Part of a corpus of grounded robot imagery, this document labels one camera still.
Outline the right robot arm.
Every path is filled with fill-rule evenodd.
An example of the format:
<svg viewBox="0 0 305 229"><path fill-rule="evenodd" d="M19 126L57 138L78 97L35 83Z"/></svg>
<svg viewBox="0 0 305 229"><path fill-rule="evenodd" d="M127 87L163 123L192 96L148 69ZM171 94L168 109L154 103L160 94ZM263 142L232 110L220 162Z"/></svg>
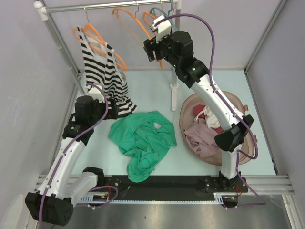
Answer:
<svg viewBox="0 0 305 229"><path fill-rule="evenodd" d="M150 62L166 60L178 79L197 93L217 117L223 131L215 137L222 151L222 165L217 179L224 191L232 191L240 181L237 152L241 149L254 119L243 115L213 82L211 71L194 57L190 34L177 31L170 35L155 36L143 42Z"/></svg>

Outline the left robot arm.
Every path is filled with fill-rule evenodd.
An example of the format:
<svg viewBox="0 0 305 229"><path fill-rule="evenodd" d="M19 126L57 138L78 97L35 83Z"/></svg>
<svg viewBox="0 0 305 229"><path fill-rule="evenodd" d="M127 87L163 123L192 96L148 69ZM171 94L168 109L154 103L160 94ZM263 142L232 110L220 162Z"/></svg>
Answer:
<svg viewBox="0 0 305 229"><path fill-rule="evenodd" d="M100 102L89 95L77 98L75 112L64 128L57 156L45 180L35 192L29 192L25 204L32 218L40 223L66 226L74 207L86 193L102 192L102 200L112 190L100 168L86 167L72 184L73 168L86 148L94 127L104 119L118 118L119 107L113 98Z"/></svg>

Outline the orange hanger front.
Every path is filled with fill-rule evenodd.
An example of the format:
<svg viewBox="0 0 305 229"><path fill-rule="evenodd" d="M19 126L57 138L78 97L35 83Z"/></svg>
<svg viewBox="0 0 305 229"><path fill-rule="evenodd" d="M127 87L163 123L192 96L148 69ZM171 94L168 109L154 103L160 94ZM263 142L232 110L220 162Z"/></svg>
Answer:
<svg viewBox="0 0 305 229"><path fill-rule="evenodd" d="M143 42L153 37L141 19L137 16L138 11L131 12L126 7L116 7L112 10L112 15L119 22L119 38L124 46L127 55L127 62L134 69L152 69L154 67L163 69L163 63L157 61L150 63L144 51Z"/></svg>

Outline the green tank top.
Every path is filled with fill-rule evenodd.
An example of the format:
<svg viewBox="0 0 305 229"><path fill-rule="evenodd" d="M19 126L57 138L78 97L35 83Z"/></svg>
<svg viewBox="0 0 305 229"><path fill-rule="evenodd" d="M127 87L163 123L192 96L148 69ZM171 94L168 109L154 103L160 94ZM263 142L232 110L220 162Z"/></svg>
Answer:
<svg viewBox="0 0 305 229"><path fill-rule="evenodd" d="M123 155L131 158L127 174L134 183L145 181L171 147L177 146L173 123L158 111L120 119L111 126L109 138Z"/></svg>

